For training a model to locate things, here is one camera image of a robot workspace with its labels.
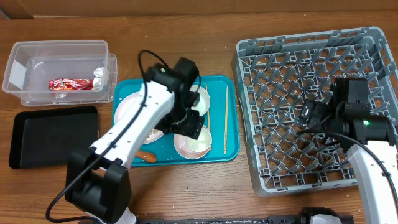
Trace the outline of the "white bowl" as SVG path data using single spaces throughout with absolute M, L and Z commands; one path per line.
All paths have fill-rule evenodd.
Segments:
M 198 85 L 192 85 L 190 87 L 190 91 L 196 91 L 198 88 L 198 93 L 200 94 L 200 100 L 196 106 L 192 106 L 191 109 L 198 111 L 200 116 L 204 116 L 208 109 L 208 94 L 206 90 Z

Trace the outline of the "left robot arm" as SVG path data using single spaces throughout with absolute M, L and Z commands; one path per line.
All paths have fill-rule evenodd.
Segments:
M 174 68 L 149 67 L 139 96 L 122 118 L 88 149 L 71 153 L 65 200 L 96 223 L 134 223 L 129 211 L 129 169 L 153 129 L 197 139 L 204 117 L 192 106 L 199 94 L 190 88 L 199 76 L 195 62 L 180 58 Z

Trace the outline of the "pink bowl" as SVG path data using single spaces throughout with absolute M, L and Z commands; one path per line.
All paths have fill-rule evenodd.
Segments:
M 190 151 L 188 149 L 187 143 L 185 142 L 186 138 L 189 138 L 189 137 L 175 134 L 174 139 L 173 139 L 175 150 L 182 157 L 184 157 L 186 159 L 190 159 L 190 160 L 200 159 L 210 151 L 211 146 L 208 150 L 206 150 L 205 152 L 202 152 L 202 153 L 195 153 L 195 152 Z

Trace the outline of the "small white cup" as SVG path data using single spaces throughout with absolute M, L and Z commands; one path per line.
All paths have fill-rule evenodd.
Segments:
M 195 153 L 202 153 L 208 150 L 212 144 L 212 136 L 207 127 L 203 126 L 198 139 L 186 138 L 188 149 Z

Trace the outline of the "red snack wrapper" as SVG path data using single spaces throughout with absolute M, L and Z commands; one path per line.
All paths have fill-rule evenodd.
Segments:
M 48 81 L 49 90 L 90 90 L 93 87 L 93 79 L 87 78 L 58 78 Z

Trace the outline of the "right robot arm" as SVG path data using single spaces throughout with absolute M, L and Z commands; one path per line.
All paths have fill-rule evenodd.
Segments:
M 336 139 L 348 156 L 367 223 L 397 223 L 397 138 L 386 116 L 371 114 L 365 78 L 337 78 L 327 103 L 306 99 L 298 117 L 307 133 Z

